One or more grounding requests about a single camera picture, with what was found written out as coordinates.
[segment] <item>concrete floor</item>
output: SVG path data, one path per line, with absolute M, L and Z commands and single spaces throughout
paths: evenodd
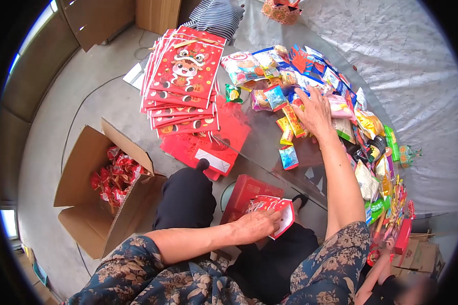
M 53 207 L 68 128 L 81 101 L 91 91 L 111 78 L 127 73 L 138 62 L 133 54 L 139 47 L 141 34 L 142 30 L 132 26 L 108 45 L 94 46 L 88 53 L 79 50 L 50 88 L 27 140 L 19 178 L 20 235 L 23 243 L 34 250 L 37 261 L 48 274 L 52 288 L 63 301 L 83 288 L 89 280 L 75 241 L 58 221 L 61 208 Z M 150 47 L 158 37 L 157 34 L 146 32 L 140 44 Z M 137 57 L 145 56 L 147 51 L 137 52 Z M 185 167 L 159 149 L 161 140 L 150 130 L 146 116 L 139 113 L 139 105 L 139 91 L 122 78 L 93 93 L 80 108 L 73 123 L 63 165 L 83 126 L 90 125 L 101 130 L 100 117 L 104 117 L 146 150 L 160 173 L 169 176 Z M 231 174 L 214 182 L 213 193 L 218 202 L 222 191 L 239 174 L 250 174 L 282 187 L 286 198 L 293 198 L 297 193 L 239 156 Z M 213 225 L 219 223 L 221 216 L 220 209 L 216 209 Z M 318 236 L 324 236 L 327 224 L 327 212 L 324 209 L 308 203 L 300 216 L 307 227 L 313 229 Z M 146 232 L 150 219 L 147 215 L 146 221 L 138 227 L 139 233 Z M 238 253 L 235 247 L 225 250 L 233 256 Z M 93 273 L 99 260 L 91 259 L 83 250 L 81 252 L 88 270 Z

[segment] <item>black pants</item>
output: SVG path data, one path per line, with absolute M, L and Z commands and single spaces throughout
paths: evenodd
M 165 182 L 164 198 L 158 206 L 154 230 L 209 227 L 217 205 L 212 182 L 200 171 L 183 168 Z M 267 303 L 278 303 L 290 293 L 290 276 L 319 246 L 311 229 L 294 223 L 276 241 L 261 250 L 255 244 L 238 246 L 242 253 L 229 266 L 244 295 Z

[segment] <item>gold ribbon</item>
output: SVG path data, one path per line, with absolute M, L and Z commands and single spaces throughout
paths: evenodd
M 207 38 L 196 38 L 194 40 L 187 40 L 187 41 L 181 42 L 179 44 L 174 45 L 173 47 L 175 49 L 178 49 L 179 47 L 182 47 L 182 46 L 185 46 L 187 44 L 194 43 L 194 42 L 198 42 L 198 41 L 205 41 L 205 42 L 208 42 L 208 43 L 219 44 L 218 42 L 210 40 L 210 39 L 207 39 Z

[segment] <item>open cardboard box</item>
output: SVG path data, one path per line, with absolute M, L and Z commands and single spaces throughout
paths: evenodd
M 151 158 L 140 146 L 123 135 L 107 120 L 101 120 L 104 134 L 86 125 L 81 131 L 61 175 L 54 206 L 71 206 L 58 219 L 71 237 L 94 259 L 104 258 L 132 235 L 147 211 L 161 199 L 166 181 L 155 174 Z M 107 149 L 118 146 L 150 174 L 141 174 L 131 186 L 120 208 L 111 211 L 94 190 L 90 176 L 107 166 Z

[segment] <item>electric cord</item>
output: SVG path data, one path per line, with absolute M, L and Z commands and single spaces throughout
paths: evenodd
M 114 78 L 108 80 L 107 82 L 104 82 L 103 84 L 101 84 L 100 86 L 98 86 L 97 88 L 95 88 L 92 92 L 90 92 L 90 93 L 83 99 L 83 101 L 81 101 L 81 103 L 80 103 L 80 105 L 78 106 L 78 109 L 77 109 L 77 111 L 76 111 L 76 113 L 75 113 L 75 116 L 74 116 L 73 119 L 71 120 L 71 125 L 70 125 L 70 128 L 68 129 L 68 135 L 66 136 L 66 140 L 64 141 L 63 154 L 62 154 L 62 156 L 61 156 L 61 168 L 60 168 L 60 173 L 61 173 L 61 174 L 63 173 L 64 153 L 65 153 L 65 151 L 66 151 L 66 145 L 67 145 L 67 143 L 68 143 L 68 138 L 70 137 L 71 128 L 73 127 L 73 123 L 75 122 L 75 119 L 76 119 L 76 117 L 77 117 L 77 115 L 78 115 L 78 113 L 79 113 L 80 108 L 83 106 L 83 103 L 85 103 L 85 101 L 86 101 L 86 100 L 90 97 L 90 95 L 92 95 L 95 91 L 97 91 L 98 89 L 102 88 L 103 86 L 105 86 L 106 84 L 110 83 L 111 81 L 116 80 L 116 79 L 118 79 L 118 78 L 121 78 L 121 77 L 123 77 L 123 76 L 125 76 L 125 74 L 116 76 L 116 77 L 114 77 Z M 76 243 L 76 244 L 77 244 L 78 253 L 79 253 L 79 256 L 80 256 L 80 258 L 81 258 L 81 261 L 83 262 L 83 265 L 85 266 L 85 270 L 86 270 L 86 272 L 88 273 L 88 275 L 89 275 L 90 277 L 92 277 L 92 274 L 90 273 L 90 271 L 88 270 L 88 268 L 87 268 L 87 266 L 86 266 L 85 259 L 83 258 L 83 254 L 81 254 L 81 251 L 80 251 L 80 249 L 79 249 L 79 245 L 78 245 L 78 243 Z
M 143 46 L 143 45 L 140 44 L 140 41 L 142 40 L 142 37 L 144 36 L 144 33 L 145 33 L 145 32 L 146 32 L 145 30 L 142 30 L 142 34 L 140 35 L 140 38 L 139 38 L 139 41 L 138 41 L 139 48 L 137 48 L 136 51 L 134 51 L 134 54 L 133 54 L 133 55 L 134 55 L 134 58 L 137 59 L 137 60 L 143 60 L 144 58 L 146 58 L 146 57 L 149 55 L 149 53 L 148 53 L 148 54 L 147 54 L 146 56 L 144 56 L 143 58 L 137 58 L 137 57 L 136 57 L 136 55 L 137 55 L 137 53 L 138 53 L 139 51 L 149 49 L 149 47 L 146 47 L 146 46 Z

